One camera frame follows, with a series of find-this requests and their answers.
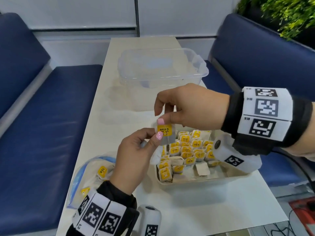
hand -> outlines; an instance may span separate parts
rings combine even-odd
[[[154,105],[155,115],[160,115],[165,104],[165,114],[159,124],[182,124],[199,130],[221,129],[230,97],[196,84],[186,84],[158,93]]]
[[[110,182],[131,195],[148,171],[150,158],[159,146],[163,133],[154,128],[142,128],[124,138],[118,147],[116,165]],[[144,148],[140,143],[150,139]]]

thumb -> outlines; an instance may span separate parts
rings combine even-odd
[[[163,132],[159,131],[158,133],[154,134],[152,138],[148,141],[148,143],[143,147],[143,150],[145,150],[150,157],[160,145],[162,137]]]
[[[183,124],[182,120],[183,112],[170,112],[162,115],[159,119],[164,120],[164,124]]]

red object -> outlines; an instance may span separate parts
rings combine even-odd
[[[315,201],[315,197],[298,199],[289,202],[289,205],[297,215],[310,236],[315,236],[315,211],[311,211],[307,202]]]

woman's right hand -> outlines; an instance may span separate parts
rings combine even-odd
[[[186,84],[158,93],[154,105],[160,115],[159,124],[182,124],[199,130],[221,129],[229,106],[230,96],[196,84]]]

bench backrest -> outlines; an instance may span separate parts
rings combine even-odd
[[[0,15],[0,118],[49,59],[19,15]]]
[[[282,87],[315,101],[315,51],[237,14],[224,20],[211,49],[240,87]]]

